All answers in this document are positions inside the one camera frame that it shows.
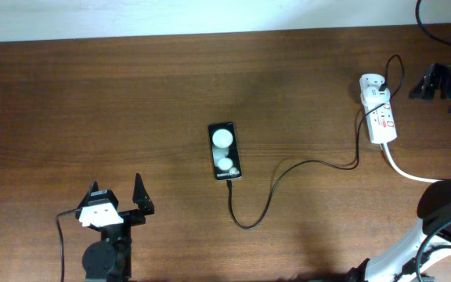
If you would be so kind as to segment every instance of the power adapter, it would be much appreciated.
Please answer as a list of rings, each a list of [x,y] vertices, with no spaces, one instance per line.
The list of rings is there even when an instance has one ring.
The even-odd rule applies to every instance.
[[[384,104],[366,116],[370,141],[374,144],[389,143],[398,137],[389,102],[391,92],[388,88],[380,90],[384,81],[384,77],[379,74],[364,74],[359,79],[361,102],[365,107],[365,113]]]

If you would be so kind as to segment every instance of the white cable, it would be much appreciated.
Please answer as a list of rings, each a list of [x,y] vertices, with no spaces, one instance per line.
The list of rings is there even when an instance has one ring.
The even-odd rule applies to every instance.
[[[408,173],[404,172],[403,170],[399,169],[398,166],[395,164],[395,162],[392,160],[391,153],[389,152],[388,144],[382,143],[382,148],[384,149],[385,155],[388,157],[389,164],[400,174],[405,176],[406,178],[416,180],[416,181],[422,181],[427,183],[435,183],[440,181],[439,179],[425,179],[422,177],[416,177],[413,175],[409,175]]]

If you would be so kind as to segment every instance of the white plastic part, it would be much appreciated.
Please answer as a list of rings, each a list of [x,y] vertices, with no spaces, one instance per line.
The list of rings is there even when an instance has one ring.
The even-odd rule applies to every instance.
[[[382,83],[384,83],[384,77],[379,74],[364,74],[359,79],[361,102],[365,107],[365,113],[385,103],[366,116],[370,141],[374,144],[391,142],[398,137],[396,124],[392,117],[391,104],[389,103],[391,93],[389,89],[379,91]]]
[[[90,224],[95,227],[104,227],[123,223],[123,219],[117,214],[116,208],[111,203],[83,207],[79,221],[84,227],[90,226]]]
[[[415,273],[401,276],[395,280],[395,275],[402,272],[402,267],[411,259],[415,258],[417,251],[426,235],[422,232],[422,219],[418,219],[416,225],[410,229],[396,244],[389,248],[385,253],[372,258],[366,264],[365,281],[368,282],[410,282],[415,278]],[[426,251],[434,246],[451,245],[445,239],[434,236]],[[451,249],[442,249],[432,253],[431,257],[420,268],[424,272],[436,262],[451,255]]]
[[[416,180],[416,181],[422,181],[426,183],[435,183],[438,182],[439,179],[425,179],[423,177],[417,177],[413,175],[409,175],[408,173],[404,172],[403,170],[399,169],[398,166],[395,164],[395,162],[392,160],[391,152],[389,152],[389,147],[387,143],[381,144],[382,149],[385,152],[386,157],[388,158],[389,164],[400,174],[405,176],[408,179]]]
[[[227,129],[219,129],[213,134],[211,140],[218,148],[227,148],[233,143],[233,134]]]

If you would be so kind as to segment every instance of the black cable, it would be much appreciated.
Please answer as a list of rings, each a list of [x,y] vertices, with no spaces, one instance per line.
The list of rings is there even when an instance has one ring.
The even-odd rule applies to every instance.
[[[432,33],[430,33],[425,26],[422,24],[422,22],[420,21],[420,3],[422,2],[422,0],[417,0],[417,4],[415,5],[415,18],[417,19],[417,25],[419,26],[419,28],[431,39],[436,40],[437,42],[443,43],[445,45],[448,45],[451,47],[451,42],[448,42],[446,40],[443,40],[441,38],[438,38],[436,36],[434,36]]]
[[[423,241],[422,244],[419,247],[419,250],[417,251],[417,254],[415,255],[415,274],[417,275],[418,282],[424,282],[422,279],[422,276],[420,275],[420,257],[425,251],[425,248],[428,246],[431,239],[436,236],[438,233],[441,232],[441,230],[445,229],[447,226],[451,224],[451,220],[445,223],[443,226],[439,227],[435,231],[431,232]]]
[[[398,91],[401,89],[403,82],[405,81],[405,67],[403,66],[403,61],[401,60],[401,57],[398,54],[393,55],[391,58],[389,58],[388,63],[386,64],[386,71],[385,71],[385,80],[384,83],[388,80],[388,68],[389,68],[389,63],[391,62],[392,59],[397,58],[399,61],[399,64],[401,66],[401,71],[402,71],[402,75],[401,75],[401,81],[399,82],[398,88],[392,93],[391,97],[389,98],[389,100],[392,99],[392,97],[394,97],[396,95],[396,93],[398,93]],[[250,226],[244,226],[241,223],[238,222],[238,220],[236,219],[236,216],[234,215],[234,211],[233,211],[233,182],[231,180],[227,180],[227,188],[229,189],[229,213],[231,214],[231,217],[233,218],[234,222],[242,229],[244,230],[251,230],[253,228],[255,228],[256,226],[258,226],[258,224],[260,224],[260,222],[264,219],[265,215],[267,214],[267,211],[269,209],[269,205],[271,204],[271,200],[272,200],[272,196],[274,195],[274,191],[276,190],[276,188],[278,187],[278,184],[280,183],[281,179],[288,173],[290,172],[292,169],[303,165],[303,164],[308,164],[308,163],[320,163],[322,165],[326,165],[329,166],[331,168],[336,168],[336,169],[340,169],[340,170],[345,170],[345,171],[350,171],[352,169],[355,169],[358,167],[359,165],[359,130],[361,129],[361,124],[363,123],[363,121],[365,121],[366,116],[368,116],[370,113],[373,113],[376,109],[382,107],[383,105],[385,105],[385,103],[380,104],[377,107],[374,107],[372,110],[370,110],[368,113],[366,113],[362,118],[361,121],[359,121],[358,124],[358,130],[356,132],[356,148],[355,148],[355,159],[356,159],[356,163],[349,168],[342,168],[339,167],[337,165],[334,164],[330,164],[327,163],[325,161],[320,161],[320,160],[307,160],[307,161],[301,161],[298,164],[295,164],[293,166],[291,166],[290,168],[288,168],[285,172],[283,172],[283,174],[281,174],[281,176],[276,180],[276,182],[274,183],[274,185],[271,188],[271,192],[269,193],[269,197],[267,199],[267,203],[265,204],[265,208],[264,211],[262,212],[261,216],[258,218],[258,220],[250,225]]]
[[[56,228],[59,230],[59,237],[60,237],[60,261],[62,263],[62,273],[60,275],[60,282],[63,282],[63,275],[65,273],[65,259],[63,256],[63,236],[62,236],[62,229],[60,229],[60,221],[59,218],[60,216],[63,215],[69,215],[71,213],[75,213],[77,211],[80,211],[81,209],[73,209],[70,211],[64,211],[64,212],[60,212],[58,215],[56,215],[55,220],[56,220]]]

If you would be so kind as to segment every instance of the white wall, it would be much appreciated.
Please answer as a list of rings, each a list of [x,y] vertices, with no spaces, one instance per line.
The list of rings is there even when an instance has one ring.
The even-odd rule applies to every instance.
[[[0,42],[414,24],[415,0],[0,0]],[[424,0],[425,23],[451,0]]]

